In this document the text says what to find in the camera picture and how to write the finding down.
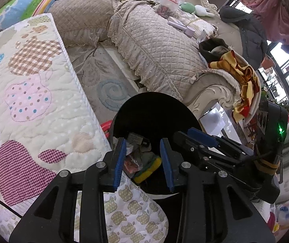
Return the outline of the yellow red cloth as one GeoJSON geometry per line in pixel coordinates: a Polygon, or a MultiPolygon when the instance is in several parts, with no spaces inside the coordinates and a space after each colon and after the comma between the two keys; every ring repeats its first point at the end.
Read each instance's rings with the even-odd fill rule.
{"type": "Polygon", "coordinates": [[[235,104],[232,117],[236,123],[250,122],[261,100],[261,83],[252,66],[237,52],[230,50],[220,60],[208,63],[209,68],[229,73],[240,86],[240,101],[235,104]]]}

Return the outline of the green yellow sponge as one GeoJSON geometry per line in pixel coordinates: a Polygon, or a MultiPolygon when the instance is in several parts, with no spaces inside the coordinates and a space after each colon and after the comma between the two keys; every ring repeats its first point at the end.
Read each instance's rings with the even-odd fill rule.
{"type": "Polygon", "coordinates": [[[138,173],[134,175],[134,182],[140,184],[150,177],[161,165],[162,160],[159,156],[155,156],[147,165],[145,165],[138,173]]]}

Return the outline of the patchwork quilted blanket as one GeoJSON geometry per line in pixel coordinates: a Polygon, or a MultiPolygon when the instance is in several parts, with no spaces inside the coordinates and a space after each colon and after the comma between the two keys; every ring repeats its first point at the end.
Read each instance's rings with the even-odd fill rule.
{"type": "Polygon", "coordinates": [[[51,14],[0,32],[0,236],[61,171],[110,150],[51,14]]]}

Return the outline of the black trash bin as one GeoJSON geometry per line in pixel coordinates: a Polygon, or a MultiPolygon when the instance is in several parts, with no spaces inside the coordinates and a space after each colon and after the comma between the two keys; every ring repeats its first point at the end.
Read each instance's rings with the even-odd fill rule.
{"type": "Polygon", "coordinates": [[[160,156],[160,140],[167,138],[176,144],[177,132],[190,128],[201,130],[194,114],[176,98],[158,92],[134,95],[123,103],[109,129],[109,143],[113,138],[128,139],[130,134],[142,137],[151,144],[154,155],[160,156]]]}

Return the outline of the green white plush toy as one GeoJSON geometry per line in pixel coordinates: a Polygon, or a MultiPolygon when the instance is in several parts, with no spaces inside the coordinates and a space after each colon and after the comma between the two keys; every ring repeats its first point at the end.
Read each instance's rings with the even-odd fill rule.
{"type": "Polygon", "coordinates": [[[202,17],[214,17],[215,15],[210,12],[210,9],[203,7],[202,5],[193,5],[189,2],[183,2],[179,5],[180,9],[189,14],[195,14],[202,17]]]}

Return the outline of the black padded jacket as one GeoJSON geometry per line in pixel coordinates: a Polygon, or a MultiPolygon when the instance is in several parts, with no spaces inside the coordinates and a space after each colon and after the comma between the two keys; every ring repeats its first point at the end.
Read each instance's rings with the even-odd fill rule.
{"type": "Polygon", "coordinates": [[[242,56],[254,70],[258,70],[268,50],[266,33],[260,21],[252,14],[230,6],[223,6],[219,14],[223,22],[239,28],[242,56]]]}

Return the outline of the orange snack wrapper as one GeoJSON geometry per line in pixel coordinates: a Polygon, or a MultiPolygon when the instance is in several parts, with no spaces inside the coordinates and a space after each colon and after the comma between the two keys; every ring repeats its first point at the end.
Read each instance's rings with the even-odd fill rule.
{"type": "Polygon", "coordinates": [[[138,163],[131,155],[127,155],[124,160],[124,171],[126,174],[133,175],[142,169],[141,164],[138,163]]]}

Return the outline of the purple hair brush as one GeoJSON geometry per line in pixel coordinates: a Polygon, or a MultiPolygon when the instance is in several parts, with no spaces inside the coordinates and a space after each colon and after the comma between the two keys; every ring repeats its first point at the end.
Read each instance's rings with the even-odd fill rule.
{"type": "Polygon", "coordinates": [[[171,16],[168,18],[167,23],[170,26],[172,26],[172,27],[174,27],[174,28],[176,28],[178,30],[181,30],[188,37],[193,37],[194,34],[195,34],[195,29],[193,29],[190,26],[185,26],[179,20],[177,20],[177,19],[175,19],[175,18],[173,18],[171,16]]]}

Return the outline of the clear candy jar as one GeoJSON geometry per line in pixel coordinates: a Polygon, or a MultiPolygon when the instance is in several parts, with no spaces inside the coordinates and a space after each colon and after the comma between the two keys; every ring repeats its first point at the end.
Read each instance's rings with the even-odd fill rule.
{"type": "Polygon", "coordinates": [[[167,19],[179,9],[180,4],[183,2],[184,0],[161,0],[155,12],[167,19]]]}

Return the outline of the beige quilted sofa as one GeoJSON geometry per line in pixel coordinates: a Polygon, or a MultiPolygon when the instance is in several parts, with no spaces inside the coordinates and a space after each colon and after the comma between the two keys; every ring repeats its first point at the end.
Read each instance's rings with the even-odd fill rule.
{"type": "Polygon", "coordinates": [[[58,0],[49,12],[66,46],[95,46],[109,39],[125,63],[151,92],[190,104],[206,88],[230,91],[230,107],[240,86],[229,73],[208,68],[198,44],[159,16],[146,1],[58,0]]]}

